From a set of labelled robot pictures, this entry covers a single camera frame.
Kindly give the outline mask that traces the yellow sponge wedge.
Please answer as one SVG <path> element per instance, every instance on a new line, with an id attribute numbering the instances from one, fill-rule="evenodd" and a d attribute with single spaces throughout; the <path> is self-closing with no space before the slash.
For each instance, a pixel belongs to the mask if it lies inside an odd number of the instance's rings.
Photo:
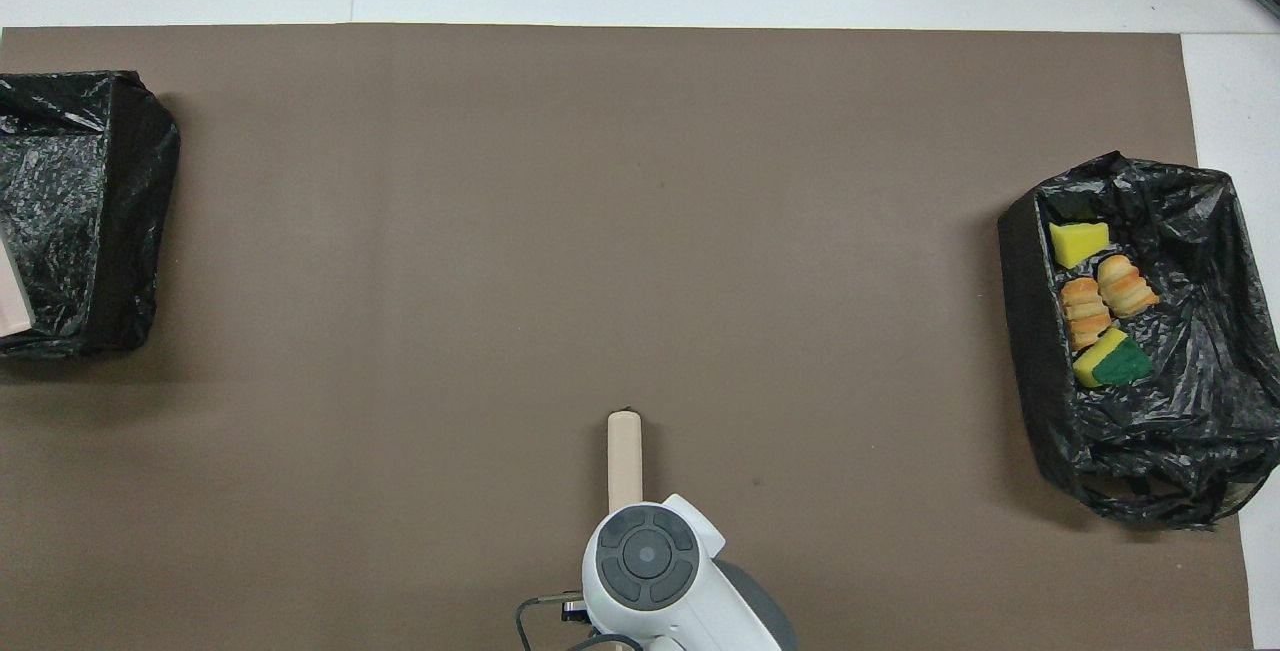
<path id="1" fill-rule="evenodd" d="M 1111 244 L 1106 223 L 1050 223 L 1053 260 L 1062 269 L 1076 269 Z"/>

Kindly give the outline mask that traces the beige plastic dustpan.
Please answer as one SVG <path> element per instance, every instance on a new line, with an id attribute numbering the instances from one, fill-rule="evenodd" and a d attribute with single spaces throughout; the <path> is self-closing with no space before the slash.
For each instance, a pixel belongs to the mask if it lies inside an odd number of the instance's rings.
<path id="1" fill-rule="evenodd" d="M 29 331 L 35 313 L 15 255 L 0 231 L 0 338 Z"/>

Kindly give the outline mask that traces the beige hand brush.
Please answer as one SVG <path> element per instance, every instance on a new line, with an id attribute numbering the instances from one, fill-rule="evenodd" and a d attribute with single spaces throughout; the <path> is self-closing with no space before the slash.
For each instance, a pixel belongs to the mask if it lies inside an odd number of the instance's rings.
<path id="1" fill-rule="evenodd" d="M 644 500 L 643 420 L 625 408 L 605 423 L 607 503 L 609 513 Z"/>

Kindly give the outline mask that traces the brown table mat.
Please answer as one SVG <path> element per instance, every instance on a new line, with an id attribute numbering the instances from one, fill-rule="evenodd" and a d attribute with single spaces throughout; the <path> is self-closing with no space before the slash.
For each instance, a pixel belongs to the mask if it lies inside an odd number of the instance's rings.
<path id="1" fill-rule="evenodd" d="M 0 651 L 516 650 L 605 417 L 810 651 L 1248 647 L 1021 427 L 996 221 L 1196 164 L 1171 35 L 10 28 L 180 128 L 142 349 L 0 361 Z"/>

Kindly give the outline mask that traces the green and yellow sponge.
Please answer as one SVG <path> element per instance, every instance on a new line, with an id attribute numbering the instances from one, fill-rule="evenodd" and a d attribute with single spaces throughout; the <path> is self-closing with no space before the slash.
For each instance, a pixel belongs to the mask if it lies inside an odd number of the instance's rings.
<path id="1" fill-rule="evenodd" d="M 1083 388 L 1130 385 L 1153 372 L 1155 365 L 1134 338 L 1119 327 L 1108 327 L 1071 365 Z"/>

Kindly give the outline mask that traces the orange striped croissant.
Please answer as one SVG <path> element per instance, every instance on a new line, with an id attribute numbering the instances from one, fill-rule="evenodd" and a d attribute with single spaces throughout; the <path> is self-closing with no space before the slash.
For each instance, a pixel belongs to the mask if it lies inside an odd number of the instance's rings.
<path id="1" fill-rule="evenodd" d="M 1094 281 L 1115 318 L 1129 318 L 1158 304 L 1160 297 L 1126 255 L 1110 255 L 1097 265 Z"/>

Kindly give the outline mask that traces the torn croissant chunk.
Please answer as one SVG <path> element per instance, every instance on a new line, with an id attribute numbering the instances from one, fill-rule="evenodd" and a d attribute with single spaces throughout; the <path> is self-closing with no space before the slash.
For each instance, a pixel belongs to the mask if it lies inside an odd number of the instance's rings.
<path id="1" fill-rule="evenodd" d="M 1112 327 L 1114 318 L 1100 294 L 1098 283 L 1092 278 L 1066 281 L 1060 292 L 1060 304 L 1073 352 L 1097 344 L 1107 329 Z"/>

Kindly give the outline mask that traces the black bag-lined bin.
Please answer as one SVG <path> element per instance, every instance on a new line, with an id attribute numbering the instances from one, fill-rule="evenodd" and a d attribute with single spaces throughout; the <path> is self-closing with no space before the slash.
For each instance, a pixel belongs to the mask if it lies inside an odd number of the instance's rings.
<path id="1" fill-rule="evenodd" d="M 1106 223 L 1076 269 L 1050 223 Z M 997 223 L 1005 318 L 1039 473 L 1119 522 L 1210 528 L 1280 468 L 1280 341 L 1229 174 L 1106 153 L 1038 183 Z M 1083 388 L 1062 317 L 1066 281 L 1126 255 L 1158 304 L 1112 327 L 1155 365 L 1130 385 Z"/>
<path id="2" fill-rule="evenodd" d="M 0 235 L 33 317 L 0 336 L 0 358 L 145 344 L 179 153 L 174 115 L 136 72 L 0 74 Z"/>

